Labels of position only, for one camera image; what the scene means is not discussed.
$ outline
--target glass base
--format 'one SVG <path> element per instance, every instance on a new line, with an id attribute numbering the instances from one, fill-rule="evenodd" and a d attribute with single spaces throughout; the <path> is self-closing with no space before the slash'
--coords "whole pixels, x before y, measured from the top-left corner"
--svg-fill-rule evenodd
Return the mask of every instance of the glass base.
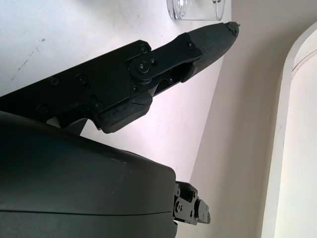
<path id="1" fill-rule="evenodd" d="M 191 0 L 166 0 L 167 10 L 172 20 L 182 20 L 186 13 L 186 6 L 190 6 Z"/>
<path id="2" fill-rule="evenodd" d="M 225 0 L 166 0 L 172 20 L 221 21 Z"/>

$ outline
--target drinking glass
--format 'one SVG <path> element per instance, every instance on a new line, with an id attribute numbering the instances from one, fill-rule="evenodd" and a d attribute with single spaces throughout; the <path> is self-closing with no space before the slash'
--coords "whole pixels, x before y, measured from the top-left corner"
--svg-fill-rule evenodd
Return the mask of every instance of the drinking glass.
<path id="1" fill-rule="evenodd" d="M 167 0 L 173 20 L 221 21 L 225 0 Z"/>

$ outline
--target curved black cover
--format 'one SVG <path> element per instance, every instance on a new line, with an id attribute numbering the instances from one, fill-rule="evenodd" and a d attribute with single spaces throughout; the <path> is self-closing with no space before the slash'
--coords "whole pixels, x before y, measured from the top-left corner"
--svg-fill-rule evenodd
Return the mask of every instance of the curved black cover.
<path id="1" fill-rule="evenodd" d="M 175 237 L 171 168 L 4 112 L 0 145 L 0 237 Z"/>

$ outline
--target metal bracket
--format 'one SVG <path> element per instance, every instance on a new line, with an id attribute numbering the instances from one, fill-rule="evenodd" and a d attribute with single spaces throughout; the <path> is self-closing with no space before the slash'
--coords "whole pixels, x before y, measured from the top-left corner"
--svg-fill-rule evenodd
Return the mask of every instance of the metal bracket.
<path id="1" fill-rule="evenodd" d="M 154 51 L 136 41 L 0 97 L 0 111 L 44 123 L 56 118 L 61 129 L 90 119 L 115 132 L 145 115 L 153 96 L 223 56 L 238 31 L 234 22 L 204 26 Z"/>
<path id="2" fill-rule="evenodd" d="M 174 219 L 196 225 L 210 223 L 209 206 L 199 199 L 197 190 L 186 182 L 176 182 L 174 190 Z"/>

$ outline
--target white tabletop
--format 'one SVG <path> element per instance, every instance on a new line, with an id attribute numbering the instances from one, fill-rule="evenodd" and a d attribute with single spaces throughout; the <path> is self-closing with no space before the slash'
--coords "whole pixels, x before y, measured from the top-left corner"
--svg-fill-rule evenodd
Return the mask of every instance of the white tabletop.
<path id="1" fill-rule="evenodd" d="M 227 1 L 223 21 L 231 19 Z M 152 49 L 217 22 L 173 22 L 165 0 L 0 1 L 0 96 L 136 40 Z M 222 59 L 154 98 L 149 113 L 114 134 L 89 121 L 82 136 L 172 167 L 189 181 Z"/>

